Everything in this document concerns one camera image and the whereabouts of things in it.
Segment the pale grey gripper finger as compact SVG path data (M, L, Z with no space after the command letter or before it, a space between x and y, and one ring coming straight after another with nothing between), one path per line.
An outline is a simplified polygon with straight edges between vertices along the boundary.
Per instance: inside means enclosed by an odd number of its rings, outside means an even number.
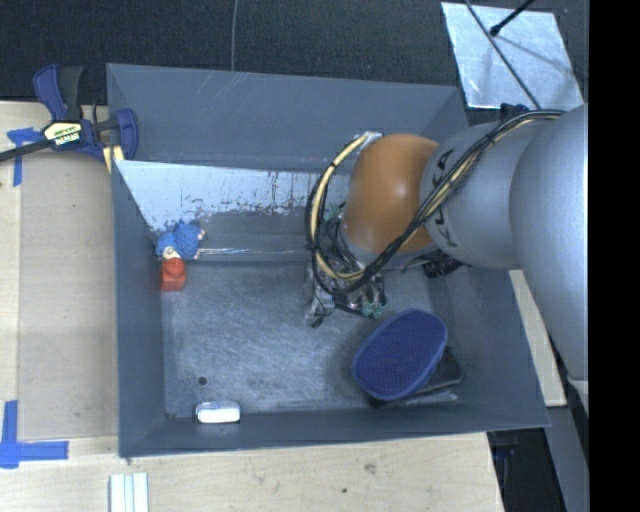
M315 289L305 311L307 321L323 321L332 313L332 296L322 289Z

